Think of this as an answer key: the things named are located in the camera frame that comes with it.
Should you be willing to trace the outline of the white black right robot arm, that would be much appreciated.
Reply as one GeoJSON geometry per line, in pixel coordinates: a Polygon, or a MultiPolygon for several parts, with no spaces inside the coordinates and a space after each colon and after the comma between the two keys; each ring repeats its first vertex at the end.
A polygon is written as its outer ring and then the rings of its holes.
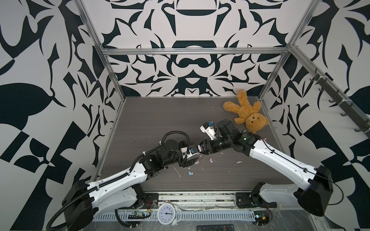
{"type": "Polygon", "coordinates": [[[258,195],[265,202],[298,204],[312,215],[324,216],[336,186],[327,167],[313,167],[300,162],[269,145],[259,135],[240,132],[227,119],[218,124],[206,122],[200,130],[209,136],[200,144],[203,154],[233,149],[265,163],[292,181],[289,185],[265,183],[258,189],[258,195]]]}

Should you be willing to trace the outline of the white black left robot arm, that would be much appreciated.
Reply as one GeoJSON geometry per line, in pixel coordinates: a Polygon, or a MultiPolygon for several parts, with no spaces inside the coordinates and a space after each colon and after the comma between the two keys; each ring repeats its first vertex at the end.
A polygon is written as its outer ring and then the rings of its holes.
{"type": "Polygon", "coordinates": [[[74,183],[62,201],[62,207],[48,221],[46,229],[79,231],[107,211],[140,207],[145,199],[141,183],[155,177],[169,165],[193,165],[198,160],[196,155],[203,151],[201,144],[190,143],[185,132],[170,131],[158,146],[140,154],[126,170],[95,182],[79,180],[74,183]]]}

